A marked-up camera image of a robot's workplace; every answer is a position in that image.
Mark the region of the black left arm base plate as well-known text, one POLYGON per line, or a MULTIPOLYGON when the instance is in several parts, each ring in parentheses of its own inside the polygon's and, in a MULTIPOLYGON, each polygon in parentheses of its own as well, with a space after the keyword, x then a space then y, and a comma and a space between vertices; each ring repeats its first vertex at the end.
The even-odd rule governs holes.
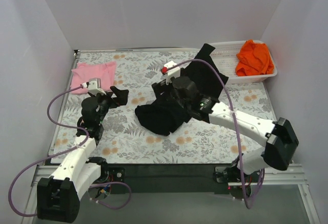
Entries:
POLYGON ((123 167, 101 167, 100 176, 93 183, 124 182, 125 172, 123 167))

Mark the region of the black t shirt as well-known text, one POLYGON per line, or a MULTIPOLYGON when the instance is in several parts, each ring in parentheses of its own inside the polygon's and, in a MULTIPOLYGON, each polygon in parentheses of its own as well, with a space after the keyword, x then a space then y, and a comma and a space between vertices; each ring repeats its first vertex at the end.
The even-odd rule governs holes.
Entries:
POLYGON ((172 83, 163 80, 152 84, 156 100, 135 109, 135 115, 144 128, 168 136, 191 118, 209 122, 211 109, 229 79, 215 66, 211 58, 214 49, 204 44, 195 60, 181 68, 180 76, 172 83))

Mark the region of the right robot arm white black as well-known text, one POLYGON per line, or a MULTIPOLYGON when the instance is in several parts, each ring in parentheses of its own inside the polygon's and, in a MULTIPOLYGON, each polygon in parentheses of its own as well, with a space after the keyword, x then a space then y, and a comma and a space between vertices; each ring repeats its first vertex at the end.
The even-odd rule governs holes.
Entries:
POLYGON ((194 119, 239 132, 261 146, 256 151, 238 156, 230 166, 219 170, 216 173, 219 182, 242 182, 269 167, 279 171, 288 169, 299 141, 287 119, 273 121, 230 109, 218 99, 223 90, 220 82, 197 84, 181 76, 153 83, 152 89, 157 98, 173 101, 194 119))

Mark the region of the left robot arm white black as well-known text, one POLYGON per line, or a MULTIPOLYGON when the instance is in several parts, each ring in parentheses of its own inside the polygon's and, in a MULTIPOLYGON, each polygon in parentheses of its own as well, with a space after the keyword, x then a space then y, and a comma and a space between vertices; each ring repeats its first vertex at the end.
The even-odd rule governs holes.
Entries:
POLYGON ((76 220, 80 200, 94 182, 103 183, 109 177, 107 162, 91 158, 104 132, 103 120, 110 109, 125 106, 128 90, 111 86, 105 92, 87 83, 89 97, 81 102, 81 117, 77 122, 74 147, 58 168, 37 184, 37 217, 72 223, 76 220))

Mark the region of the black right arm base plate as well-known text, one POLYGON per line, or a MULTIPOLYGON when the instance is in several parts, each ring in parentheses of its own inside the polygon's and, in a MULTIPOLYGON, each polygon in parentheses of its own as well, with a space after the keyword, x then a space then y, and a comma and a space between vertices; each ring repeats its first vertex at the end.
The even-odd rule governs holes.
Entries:
MULTIPOLYGON (((244 173, 244 181, 249 184, 253 180, 258 180, 261 171, 255 171, 252 174, 244 173)), ((218 183, 241 182, 241 173, 237 167, 215 167, 214 179, 218 183)))

